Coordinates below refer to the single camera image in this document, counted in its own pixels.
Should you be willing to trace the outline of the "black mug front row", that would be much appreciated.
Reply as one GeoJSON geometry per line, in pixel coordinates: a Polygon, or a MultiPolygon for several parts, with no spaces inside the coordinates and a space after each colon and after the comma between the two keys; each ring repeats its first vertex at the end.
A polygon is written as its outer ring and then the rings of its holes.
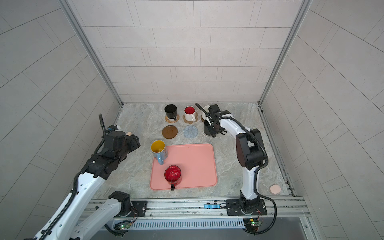
{"type": "Polygon", "coordinates": [[[204,134],[215,138],[218,134],[226,135],[227,131],[222,128],[217,122],[216,124],[210,125],[208,120],[204,121],[204,134]]]}

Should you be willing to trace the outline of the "black mug row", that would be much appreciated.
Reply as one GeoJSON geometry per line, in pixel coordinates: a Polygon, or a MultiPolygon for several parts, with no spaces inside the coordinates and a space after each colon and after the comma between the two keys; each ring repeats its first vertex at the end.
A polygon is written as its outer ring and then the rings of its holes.
{"type": "Polygon", "coordinates": [[[165,106],[166,116],[169,120],[176,121],[177,120],[177,106],[173,104],[169,104],[165,106]]]}
{"type": "Polygon", "coordinates": [[[226,135],[227,131],[222,128],[217,122],[216,124],[210,125],[208,120],[204,121],[204,134],[215,138],[218,134],[226,135]]]}

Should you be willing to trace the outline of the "cork paw print coaster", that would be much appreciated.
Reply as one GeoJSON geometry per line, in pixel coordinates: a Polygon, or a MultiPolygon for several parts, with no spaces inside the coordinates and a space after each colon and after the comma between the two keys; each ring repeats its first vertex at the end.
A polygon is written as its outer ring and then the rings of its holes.
{"type": "Polygon", "coordinates": [[[195,112],[193,114],[194,117],[192,117],[192,115],[186,115],[186,114],[183,114],[183,120],[186,124],[194,124],[196,123],[198,120],[199,120],[199,115],[197,112],[195,112]]]}

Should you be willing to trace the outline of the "grey felt round coaster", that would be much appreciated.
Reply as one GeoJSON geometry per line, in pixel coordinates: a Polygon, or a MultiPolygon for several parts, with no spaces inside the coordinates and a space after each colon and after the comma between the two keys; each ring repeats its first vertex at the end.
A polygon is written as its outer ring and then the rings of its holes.
{"type": "Polygon", "coordinates": [[[183,133],[186,138],[193,139],[198,135],[199,131],[197,127],[189,125],[184,128],[183,133]]]}

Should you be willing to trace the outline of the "white mug red inside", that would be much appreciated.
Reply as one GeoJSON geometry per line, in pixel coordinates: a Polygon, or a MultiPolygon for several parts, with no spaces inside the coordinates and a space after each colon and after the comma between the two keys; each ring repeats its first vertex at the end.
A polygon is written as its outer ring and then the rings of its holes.
{"type": "Polygon", "coordinates": [[[184,109],[184,118],[187,122],[195,122],[196,121],[196,109],[192,106],[187,106],[184,109]]]}

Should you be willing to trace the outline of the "blue mug yellow inside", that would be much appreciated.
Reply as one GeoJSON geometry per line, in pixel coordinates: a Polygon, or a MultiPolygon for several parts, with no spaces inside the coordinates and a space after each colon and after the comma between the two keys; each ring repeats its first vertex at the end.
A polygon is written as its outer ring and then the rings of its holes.
{"type": "Polygon", "coordinates": [[[154,159],[157,160],[160,165],[163,165],[168,157],[168,151],[165,142],[162,140],[156,140],[152,142],[151,151],[154,155],[154,159]]]}

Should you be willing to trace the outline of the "woven rattan coaster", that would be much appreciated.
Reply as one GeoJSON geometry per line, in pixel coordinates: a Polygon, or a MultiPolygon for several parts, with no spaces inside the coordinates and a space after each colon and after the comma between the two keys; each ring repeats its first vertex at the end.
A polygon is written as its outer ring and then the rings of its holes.
{"type": "Polygon", "coordinates": [[[176,122],[178,122],[180,119],[180,115],[177,114],[177,117],[176,117],[176,120],[172,119],[172,118],[168,118],[168,116],[165,116],[165,120],[167,123],[170,123],[170,124],[174,124],[176,122]]]}

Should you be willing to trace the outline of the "black mug back row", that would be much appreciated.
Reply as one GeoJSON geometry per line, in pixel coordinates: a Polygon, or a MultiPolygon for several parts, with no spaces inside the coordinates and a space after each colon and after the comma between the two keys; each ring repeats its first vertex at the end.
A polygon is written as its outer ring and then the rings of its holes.
{"type": "Polygon", "coordinates": [[[169,104],[165,106],[166,116],[169,120],[176,121],[177,120],[177,106],[173,104],[169,104]]]}

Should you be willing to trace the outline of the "brown wooden coaster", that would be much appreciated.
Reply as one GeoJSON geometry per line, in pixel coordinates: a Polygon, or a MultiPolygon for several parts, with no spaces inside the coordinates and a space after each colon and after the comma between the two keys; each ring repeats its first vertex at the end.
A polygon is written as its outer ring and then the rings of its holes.
{"type": "Polygon", "coordinates": [[[178,129],[173,125],[168,125],[164,127],[162,130],[162,135],[165,139],[173,139],[174,137],[177,136],[177,134],[178,134],[178,129]]]}

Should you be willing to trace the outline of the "red mug front row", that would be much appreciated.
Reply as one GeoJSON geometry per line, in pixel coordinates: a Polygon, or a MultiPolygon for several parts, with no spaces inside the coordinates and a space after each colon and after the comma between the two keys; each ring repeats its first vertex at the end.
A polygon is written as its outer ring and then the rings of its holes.
{"type": "Polygon", "coordinates": [[[171,165],[167,167],[164,173],[166,181],[170,184],[171,191],[182,181],[182,171],[179,166],[171,165]]]}

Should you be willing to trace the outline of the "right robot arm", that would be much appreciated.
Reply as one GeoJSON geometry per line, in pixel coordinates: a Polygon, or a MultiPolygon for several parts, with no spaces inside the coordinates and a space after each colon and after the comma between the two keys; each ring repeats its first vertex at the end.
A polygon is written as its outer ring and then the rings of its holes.
{"type": "Polygon", "coordinates": [[[266,168],[269,163],[261,132],[258,129],[245,127],[229,111],[220,110],[217,104],[210,105],[208,111],[198,103],[195,105],[206,115],[204,132],[207,136],[214,138],[218,134],[229,133],[235,138],[237,159],[243,167],[240,209],[246,214],[257,211],[265,215],[263,200],[268,200],[273,204],[274,216],[276,216],[275,201],[258,191],[259,171],[266,168]]]}

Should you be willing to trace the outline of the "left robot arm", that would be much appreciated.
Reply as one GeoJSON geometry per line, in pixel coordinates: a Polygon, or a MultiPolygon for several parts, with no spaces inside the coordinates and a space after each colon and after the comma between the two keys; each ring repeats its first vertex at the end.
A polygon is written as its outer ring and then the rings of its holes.
{"type": "Polygon", "coordinates": [[[113,217],[126,217],[133,211],[129,194],[115,191],[84,221],[79,219],[90,200],[127,155],[140,147],[139,138],[120,131],[116,125],[105,127],[102,141],[78,172],[73,188],[51,219],[39,230],[35,240],[89,240],[113,217]]]}

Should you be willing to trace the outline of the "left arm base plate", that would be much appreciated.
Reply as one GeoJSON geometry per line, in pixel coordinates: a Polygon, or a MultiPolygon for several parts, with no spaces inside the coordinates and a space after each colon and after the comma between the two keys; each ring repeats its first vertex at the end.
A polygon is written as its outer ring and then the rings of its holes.
{"type": "Polygon", "coordinates": [[[147,210],[147,201],[131,201],[122,203],[121,211],[118,216],[121,218],[144,217],[147,210]]]}

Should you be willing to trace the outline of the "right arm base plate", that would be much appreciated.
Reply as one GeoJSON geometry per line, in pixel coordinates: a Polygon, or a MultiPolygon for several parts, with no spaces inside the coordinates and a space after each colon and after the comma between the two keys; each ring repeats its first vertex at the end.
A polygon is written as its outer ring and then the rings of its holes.
{"type": "Polygon", "coordinates": [[[229,199],[226,200],[228,216],[265,216],[268,214],[264,200],[256,198],[253,200],[229,199]]]}

